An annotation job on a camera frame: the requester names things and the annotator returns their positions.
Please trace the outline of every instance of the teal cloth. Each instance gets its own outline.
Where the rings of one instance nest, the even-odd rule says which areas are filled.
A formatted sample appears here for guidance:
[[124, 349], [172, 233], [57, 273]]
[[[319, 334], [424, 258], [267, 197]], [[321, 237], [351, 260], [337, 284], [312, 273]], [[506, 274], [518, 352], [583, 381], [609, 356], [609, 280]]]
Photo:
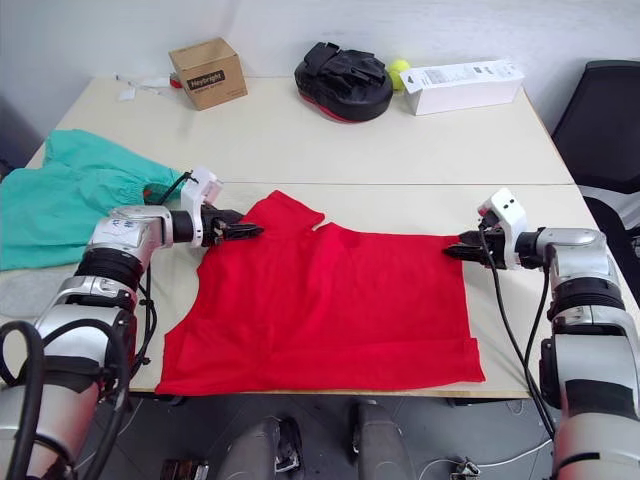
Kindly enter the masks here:
[[57, 130], [40, 169], [18, 169], [0, 183], [0, 270], [80, 261], [98, 220], [142, 205], [180, 174], [83, 130]]

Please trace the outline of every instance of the tennis ball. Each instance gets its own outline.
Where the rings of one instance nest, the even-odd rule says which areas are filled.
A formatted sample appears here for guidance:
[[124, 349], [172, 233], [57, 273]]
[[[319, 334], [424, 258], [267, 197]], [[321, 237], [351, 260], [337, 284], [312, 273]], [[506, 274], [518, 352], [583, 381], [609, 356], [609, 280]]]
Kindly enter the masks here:
[[389, 72], [389, 76], [391, 77], [391, 83], [394, 90], [404, 90], [404, 84], [400, 78], [400, 72], [404, 72], [410, 68], [411, 65], [404, 58], [398, 58], [389, 65], [387, 72]]

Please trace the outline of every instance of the black office chair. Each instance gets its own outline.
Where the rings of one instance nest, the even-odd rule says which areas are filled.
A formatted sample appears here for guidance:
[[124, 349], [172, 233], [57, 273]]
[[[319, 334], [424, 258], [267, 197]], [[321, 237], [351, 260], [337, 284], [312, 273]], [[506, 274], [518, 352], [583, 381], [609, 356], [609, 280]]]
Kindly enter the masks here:
[[636, 220], [612, 208], [637, 201], [640, 209], [640, 62], [587, 63], [553, 141], [640, 303]]

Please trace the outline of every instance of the black cable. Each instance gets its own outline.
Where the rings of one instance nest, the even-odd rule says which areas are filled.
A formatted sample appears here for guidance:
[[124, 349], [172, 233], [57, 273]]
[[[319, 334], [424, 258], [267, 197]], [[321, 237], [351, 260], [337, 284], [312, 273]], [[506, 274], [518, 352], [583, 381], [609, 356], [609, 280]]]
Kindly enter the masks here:
[[167, 201], [167, 198], [169, 198], [169, 195], [171, 195], [173, 193], [173, 191], [178, 188], [178, 185], [180, 185], [182, 182], [184, 182], [185, 180], [191, 178], [191, 172], [184, 172], [182, 175], [180, 175], [178, 177], [178, 179], [173, 182], [173, 185], [171, 185], [166, 192], [164, 192], [162, 194], [162, 196], [160, 197], [160, 199], [155, 203], [156, 205], [162, 205], [164, 202]]
[[531, 358], [531, 350], [533, 349], [533, 342], [535, 341], [536, 332], [538, 331], [538, 325], [542, 318], [542, 311], [547, 301], [547, 294], [549, 292], [549, 267], [544, 266], [542, 271], [544, 272], [544, 285], [542, 287], [542, 295], [540, 296], [540, 303], [538, 304], [538, 311], [536, 312], [536, 318], [531, 327], [531, 333], [529, 334], [529, 341], [527, 342], [527, 349], [524, 353], [524, 362], [529, 366], [529, 359]]
[[[9, 470], [6, 480], [24, 480], [27, 477], [31, 452], [36, 439], [38, 419], [40, 418], [40, 403], [44, 388], [44, 345], [36, 328], [27, 322], [8, 322], [0, 327], [0, 359], [4, 362], [4, 339], [9, 332], [18, 331], [22, 334], [27, 345], [26, 379], [24, 400], [20, 412], [20, 423], [16, 432]], [[8, 380], [16, 379], [9, 373]]]
[[96, 328], [105, 334], [105, 336], [109, 340], [112, 351], [115, 353], [117, 362], [117, 383], [114, 388], [114, 396], [116, 398], [114, 400], [113, 410], [111, 411], [111, 416], [109, 417], [109, 423], [107, 424], [107, 427], [104, 430], [104, 434], [102, 435], [100, 446], [98, 447], [98, 450], [96, 450], [93, 461], [91, 462], [89, 470], [84, 477], [85, 479], [97, 479], [100, 475], [100, 472], [102, 472], [102, 469], [104, 468], [109, 454], [111, 453], [111, 449], [113, 448], [116, 437], [118, 436], [118, 430], [120, 429], [120, 425], [122, 424], [125, 410], [128, 405], [127, 400], [129, 396], [129, 365], [122, 338], [120, 338], [116, 334], [115, 330], [113, 330], [113, 328], [106, 323], [93, 318], [82, 318], [80, 320], [74, 320], [73, 322], [69, 322], [66, 325], [57, 328], [49, 335], [47, 335], [42, 340], [42, 343], [46, 347], [59, 336], [64, 335], [71, 330], [84, 327]]
[[144, 337], [142, 345], [136, 354], [133, 366], [131, 367], [131, 378], [138, 373], [138, 370], [142, 365], [148, 363], [148, 359], [146, 358], [147, 348], [149, 347], [149, 342], [151, 342], [151, 338], [153, 337], [158, 325], [158, 313], [156, 312], [155, 303], [151, 299], [151, 264], [149, 264], [149, 267], [147, 268], [146, 275], [147, 287], [144, 288], [142, 285], [138, 285], [140, 292], [142, 292], [142, 295], [145, 297], [141, 302], [141, 304], [145, 306]]
[[489, 251], [489, 247], [487, 245], [487, 239], [485, 238], [485, 234], [484, 234], [484, 226], [482, 224], [478, 227], [478, 231], [480, 236], [480, 243], [482, 244], [482, 250], [487, 257], [487, 260], [489, 262], [489, 267], [491, 269], [491, 274], [493, 276], [493, 285], [496, 290], [496, 299], [498, 301], [498, 309], [500, 310], [500, 317], [502, 318], [502, 323], [504, 324], [504, 328], [507, 331], [507, 335], [509, 336], [511, 345], [513, 346], [513, 349], [518, 355], [518, 359], [520, 360], [520, 363], [522, 364], [522, 368], [524, 369], [524, 376], [525, 376], [525, 379], [527, 380], [527, 386], [529, 387], [531, 398], [533, 399], [533, 403], [536, 406], [536, 410], [538, 410], [540, 419], [542, 420], [542, 423], [545, 429], [547, 430], [549, 437], [553, 439], [555, 436], [555, 427], [553, 425], [553, 421], [550, 415], [548, 415], [548, 411], [545, 408], [544, 400], [542, 399], [540, 390], [538, 389], [535, 383], [535, 380], [533, 379], [533, 376], [529, 371], [529, 366], [525, 362], [525, 358], [522, 355], [522, 351], [518, 346], [518, 342], [516, 341], [516, 338], [513, 335], [513, 331], [511, 330], [511, 325], [509, 324], [509, 320], [507, 318], [507, 313], [504, 308], [504, 303], [502, 301], [502, 289], [500, 288], [500, 278], [498, 277], [498, 269], [496, 268], [496, 263], [493, 260], [493, 256], [491, 255], [491, 252]]
[[[542, 312], [544, 311], [544, 306], [547, 302], [547, 295], [549, 293], [549, 266], [545, 265], [542, 268], [542, 271], [544, 273], [544, 283], [542, 286], [542, 294], [540, 295], [540, 303], [538, 304], [538, 311], [536, 312], [536, 318], [533, 321], [533, 326], [531, 327], [531, 332], [529, 333], [529, 340], [527, 341], [527, 348], [524, 353], [524, 363], [527, 365], [527, 369], [529, 368], [529, 360], [531, 359], [531, 350], [533, 349], [533, 342], [535, 341], [536, 332], [538, 331], [538, 325], [540, 324], [540, 319], [542, 318]], [[536, 385], [535, 381], [533, 381], [533, 376], [531, 375], [531, 371], [529, 371], [529, 379], [531, 380], [531, 382], [527, 382], [529, 384], [529, 388], [532, 391], [535, 391], [536, 395], [540, 398], [542, 408], [544, 409], [544, 413], [547, 416], [549, 420], [549, 424], [552, 426], [553, 431], [555, 433], [555, 427], [553, 427], [554, 425], [553, 417], [551, 416], [551, 412], [549, 412], [549, 409], [547, 408], [547, 404], [544, 402], [544, 399], [542, 398], [542, 394], [540, 393], [538, 386]]]

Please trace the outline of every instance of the white product box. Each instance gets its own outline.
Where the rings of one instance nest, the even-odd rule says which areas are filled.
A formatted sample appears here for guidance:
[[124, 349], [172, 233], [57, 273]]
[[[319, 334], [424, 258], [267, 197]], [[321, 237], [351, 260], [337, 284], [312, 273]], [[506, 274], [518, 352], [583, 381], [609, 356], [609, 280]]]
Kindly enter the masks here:
[[508, 60], [410, 68], [400, 77], [416, 115], [510, 103], [524, 79]]

